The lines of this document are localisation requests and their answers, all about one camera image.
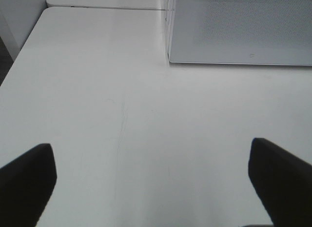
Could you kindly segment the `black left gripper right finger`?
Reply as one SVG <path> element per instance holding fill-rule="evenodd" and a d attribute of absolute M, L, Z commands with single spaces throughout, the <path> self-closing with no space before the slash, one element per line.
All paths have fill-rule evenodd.
<path fill-rule="evenodd" d="M 312 166 L 265 138 L 254 138 L 248 176 L 273 226 L 312 225 Z"/>

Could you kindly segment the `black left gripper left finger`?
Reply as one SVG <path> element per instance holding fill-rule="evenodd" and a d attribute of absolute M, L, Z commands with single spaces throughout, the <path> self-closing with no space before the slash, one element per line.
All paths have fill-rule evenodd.
<path fill-rule="evenodd" d="M 57 182 L 50 144 L 39 144 L 0 169 L 0 225 L 35 227 Z"/>

